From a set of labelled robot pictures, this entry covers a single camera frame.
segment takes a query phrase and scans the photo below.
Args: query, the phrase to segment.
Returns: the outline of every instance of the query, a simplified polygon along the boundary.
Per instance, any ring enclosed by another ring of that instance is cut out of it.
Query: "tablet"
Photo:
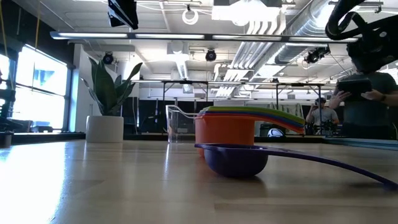
[[[339,91],[350,92],[352,94],[351,97],[346,99],[348,101],[364,100],[361,93],[372,91],[372,83],[367,78],[360,80],[343,80],[338,82],[337,89]]]

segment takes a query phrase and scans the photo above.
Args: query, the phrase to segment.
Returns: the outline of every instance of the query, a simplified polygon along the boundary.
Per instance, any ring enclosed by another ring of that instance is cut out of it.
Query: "table surface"
[[[398,152],[305,151],[398,181]],[[316,162],[270,157],[250,180],[216,175],[193,144],[84,141],[0,149],[0,223],[397,223],[398,193]]]

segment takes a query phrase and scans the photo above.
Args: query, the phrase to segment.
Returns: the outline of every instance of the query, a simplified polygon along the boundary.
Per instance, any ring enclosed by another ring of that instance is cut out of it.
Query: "white pot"
[[[87,116],[86,142],[123,142],[123,117]]]

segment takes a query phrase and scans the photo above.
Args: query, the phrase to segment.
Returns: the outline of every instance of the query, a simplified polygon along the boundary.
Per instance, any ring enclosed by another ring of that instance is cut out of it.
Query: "person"
[[[360,72],[344,77],[342,80],[369,79],[372,91],[362,93],[366,100],[348,100],[351,93],[335,90],[329,107],[344,106],[342,134],[349,138],[390,139],[388,106],[398,106],[398,86],[391,75],[381,72]]]
[[[306,121],[308,123],[314,123],[315,125],[320,126],[321,125],[321,119],[320,119],[320,111],[322,112],[322,123],[325,121],[331,121],[333,124],[339,124],[340,121],[338,119],[336,111],[333,109],[325,107],[326,100],[324,98],[316,99],[315,104],[311,106],[310,112],[308,112],[308,115],[306,117]],[[322,131],[322,134],[331,134],[328,131]]]

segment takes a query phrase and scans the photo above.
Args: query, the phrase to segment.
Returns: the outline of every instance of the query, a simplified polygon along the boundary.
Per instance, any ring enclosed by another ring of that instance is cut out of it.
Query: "snake plant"
[[[81,78],[87,86],[90,96],[97,102],[98,108],[103,116],[117,116],[121,105],[129,97],[136,83],[131,82],[131,78],[141,69],[142,63],[138,63],[133,69],[127,80],[122,81],[119,75],[115,81],[106,71],[102,60],[96,63],[92,58],[91,77],[93,79],[93,88],[90,88],[88,82]]]

